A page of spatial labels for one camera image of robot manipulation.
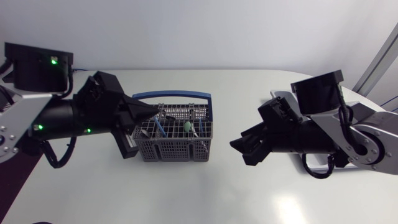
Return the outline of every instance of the gray plastic basket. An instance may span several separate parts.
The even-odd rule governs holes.
[[[132,97],[141,100],[160,96],[202,98],[208,100],[208,104],[154,105],[159,109],[156,118],[136,126],[132,134],[143,160],[208,161],[213,137],[211,95],[195,91],[153,91],[135,94]],[[193,124],[196,135],[193,131],[184,131],[186,122]]]

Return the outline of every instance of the white tabletop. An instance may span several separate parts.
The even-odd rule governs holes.
[[[250,167],[229,146],[241,131],[261,122],[257,108],[271,98],[271,90],[288,90],[307,75],[275,70],[109,73],[118,76],[127,95],[154,90],[211,93],[210,160],[143,162],[139,154],[124,160],[112,135],[79,137],[65,167],[53,169],[41,158],[4,223],[397,223],[397,176],[355,170],[318,180],[288,154],[271,153]],[[74,91],[92,74],[76,73]],[[349,90],[344,94],[346,101],[361,100],[381,110]],[[67,142],[52,141],[59,157]]]

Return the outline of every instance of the metal bracket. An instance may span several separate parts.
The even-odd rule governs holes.
[[[381,113],[387,112],[375,112],[360,102],[350,104],[350,106],[354,111],[354,118],[357,121],[356,124],[352,125],[351,130],[354,132],[354,136],[361,147],[366,148],[364,152],[355,151],[346,141],[341,131],[338,110],[314,114],[311,115],[311,119],[314,120],[314,122],[316,122],[345,153],[347,153],[349,161],[352,164],[362,169],[375,170],[388,174],[398,174],[398,163],[394,164],[390,162],[392,159],[384,159],[385,150],[391,151],[395,149],[393,145],[395,144],[396,146],[398,136],[386,131],[386,129],[382,128],[379,124],[367,122],[369,117],[376,117]],[[398,119],[398,115],[394,113],[389,114],[393,114],[394,117]],[[372,134],[376,138],[370,138],[364,133]]]
[[[19,149],[15,147],[20,138],[51,100],[51,93],[37,93],[18,90],[12,83],[2,83],[7,90],[20,96],[9,109],[0,113],[0,163],[15,156]]]

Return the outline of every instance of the white wall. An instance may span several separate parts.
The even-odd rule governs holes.
[[[75,68],[342,69],[348,88],[397,22],[396,0],[0,0],[0,41]]]

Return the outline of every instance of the metal frame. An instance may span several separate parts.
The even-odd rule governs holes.
[[[18,90],[12,83],[2,83],[1,85],[20,96],[21,99],[5,112],[0,113],[0,135],[4,137],[0,147],[0,163],[19,152],[15,145],[52,98],[51,93]]]
[[[355,84],[353,91],[367,96],[397,57],[398,24],[392,30],[390,36],[381,47],[368,69],[366,69],[357,84]]]

